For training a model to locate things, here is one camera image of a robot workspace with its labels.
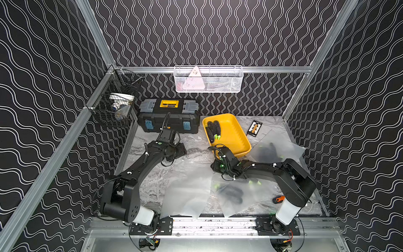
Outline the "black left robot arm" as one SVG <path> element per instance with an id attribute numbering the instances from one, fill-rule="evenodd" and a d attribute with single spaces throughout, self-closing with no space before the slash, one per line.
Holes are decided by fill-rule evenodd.
<path id="1" fill-rule="evenodd" d="M 151 225 L 155 212 L 143 207 L 140 185 L 158 164 L 166 160 L 170 165 L 186 155 L 183 143 L 175 138 L 180 135 L 173 129 L 164 128 L 157 139 L 146 143 L 144 153 L 125 171 L 105 183 L 99 211 L 126 223 Z"/>

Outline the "clear zip-top bag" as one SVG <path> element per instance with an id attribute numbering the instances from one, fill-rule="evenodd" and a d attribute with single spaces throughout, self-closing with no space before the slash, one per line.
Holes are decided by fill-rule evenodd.
<path id="1" fill-rule="evenodd" d="M 278 163 L 286 159 L 298 161 L 306 148 L 298 146 L 285 135 L 271 130 L 248 153 L 247 157 L 260 163 Z"/>
<path id="2" fill-rule="evenodd" d="M 224 217 L 243 212 L 259 214 L 256 204 L 273 203 L 272 199 L 281 196 L 282 192 L 276 182 L 258 178 L 229 180 L 215 173 L 212 177 L 211 189 L 218 199 Z"/>
<path id="3" fill-rule="evenodd" d="M 210 198 L 213 174 L 208 164 L 186 162 L 165 191 L 161 218 L 180 215 L 198 219 Z"/>

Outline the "dark purple toy eggplant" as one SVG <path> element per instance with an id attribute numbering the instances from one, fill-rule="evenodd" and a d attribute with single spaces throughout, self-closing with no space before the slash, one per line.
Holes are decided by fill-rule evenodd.
<path id="1" fill-rule="evenodd" d="M 257 187 L 257 186 L 261 186 L 261 182 L 260 182 L 258 179 L 251 178 L 251 179 L 249 179 L 249 181 L 248 181 L 248 185 L 249 185 L 250 187 Z"/>
<path id="2" fill-rule="evenodd" d="M 233 204 L 241 204 L 243 202 L 243 190 L 237 188 L 233 185 L 222 185 L 217 188 L 217 194 L 224 199 Z"/>

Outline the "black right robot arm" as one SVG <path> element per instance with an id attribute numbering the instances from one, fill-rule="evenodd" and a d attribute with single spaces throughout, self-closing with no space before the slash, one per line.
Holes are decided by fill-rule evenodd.
<path id="1" fill-rule="evenodd" d="M 211 164 L 214 172 L 236 179 L 263 179 L 276 182 L 285 197 L 280 208 L 262 231 L 267 234 L 283 235 L 289 225 L 310 200 L 317 189 L 314 178 L 295 160 L 286 159 L 280 163 L 259 163 L 247 159 L 238 160 L 226 147 L 209 147 L 215 161 Z"/>

